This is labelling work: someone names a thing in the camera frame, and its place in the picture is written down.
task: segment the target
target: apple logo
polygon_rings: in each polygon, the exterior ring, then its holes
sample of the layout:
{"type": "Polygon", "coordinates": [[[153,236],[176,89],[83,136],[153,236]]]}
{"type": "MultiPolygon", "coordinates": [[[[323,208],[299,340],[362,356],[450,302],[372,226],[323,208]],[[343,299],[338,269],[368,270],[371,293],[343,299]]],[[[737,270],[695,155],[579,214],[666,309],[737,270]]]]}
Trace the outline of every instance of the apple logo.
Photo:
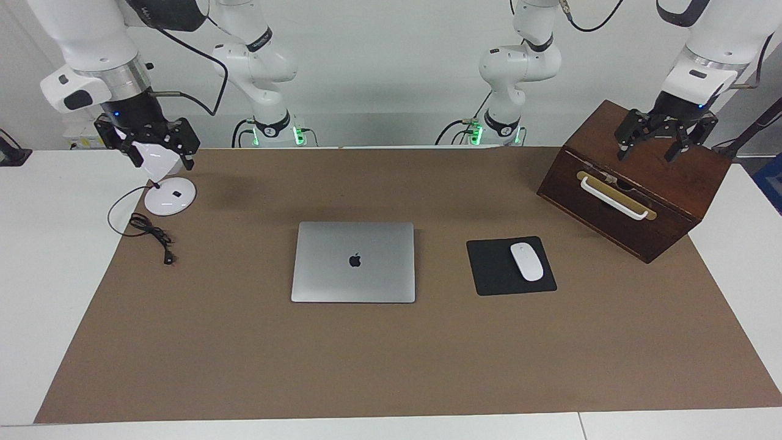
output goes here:
{"type": "Polygon", "coordinates": [[[350,257],[348,262],[350,263],[350,267],[358,267],[361,265],[361,256],[357,252],[353,257],[350,257]]]}

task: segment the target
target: drawer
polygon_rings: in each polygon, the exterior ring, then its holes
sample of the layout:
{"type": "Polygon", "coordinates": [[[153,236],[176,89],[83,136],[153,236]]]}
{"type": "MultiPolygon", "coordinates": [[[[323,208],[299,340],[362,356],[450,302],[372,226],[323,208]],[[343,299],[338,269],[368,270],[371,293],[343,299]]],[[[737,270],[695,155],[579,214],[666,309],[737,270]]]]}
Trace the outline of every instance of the drawer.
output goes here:
{"type": "Polygon", "coordinates": [[[698,223],[564,148],[538,194],[647,263],[698,223]]]}

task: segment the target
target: brown paper mat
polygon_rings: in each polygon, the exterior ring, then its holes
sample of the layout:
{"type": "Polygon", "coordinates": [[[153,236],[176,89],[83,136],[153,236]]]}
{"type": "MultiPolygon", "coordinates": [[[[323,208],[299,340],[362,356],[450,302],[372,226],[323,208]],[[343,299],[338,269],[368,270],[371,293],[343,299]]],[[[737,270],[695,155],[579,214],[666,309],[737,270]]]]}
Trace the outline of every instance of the brown paper mat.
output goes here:
{"type": "Polygon", "coordinates": [[[645,265],[535,195],[557,150],[204,150],[180,258],[122,239],[37,423],[782,406],[688,238],[645,265]],[[301,221],[416,228],[412,305],[290,301],[301,221]],[[481,298],[468,240],[559,290],[481,298]]]}

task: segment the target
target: drawer handle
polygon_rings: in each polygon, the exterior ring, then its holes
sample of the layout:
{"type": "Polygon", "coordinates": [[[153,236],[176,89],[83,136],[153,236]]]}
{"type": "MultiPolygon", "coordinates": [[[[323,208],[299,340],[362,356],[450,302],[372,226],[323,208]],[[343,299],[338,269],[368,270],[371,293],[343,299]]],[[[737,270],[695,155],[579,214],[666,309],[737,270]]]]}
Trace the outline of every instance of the drawer handle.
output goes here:
{"type": "Polygon", "coordinates": [[[657,213],[655,213],[654,211],[646,208],[644,205],[639,204],[635,200],[620,193],[619,191],[613,189],[612,187],[606,185],[605,183],[600,182],[599,180],[588,175],[587,173],[581,171],[579,172],[577,177],[581,180],[581,188],[584,191],[587,191],[589,194],[592,194],[598,199],[603,200],[605,203],[611,205],[617,211],[630,217],[631,219],[640,221],[644,219],[654,220],[655,218],[657,218],[657,213]],[[633,205],[634,207],[636,207],[636,209],[632,209],[631,207],[628,207],[627,206],[628,204],[633,205]],[[643,213],[639,214],[636,210],[643,211],[643,213]]]}

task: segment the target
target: laptop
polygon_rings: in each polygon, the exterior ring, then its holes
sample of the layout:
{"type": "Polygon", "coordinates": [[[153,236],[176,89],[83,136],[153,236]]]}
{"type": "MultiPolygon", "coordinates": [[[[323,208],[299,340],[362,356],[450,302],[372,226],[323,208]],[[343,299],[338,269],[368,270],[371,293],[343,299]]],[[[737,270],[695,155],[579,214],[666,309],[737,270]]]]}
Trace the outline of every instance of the laptop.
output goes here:
{"type": "Polygon", "coordinates": [[[291,300],[414,302],[413,224],[302,222],[291,300]]]}

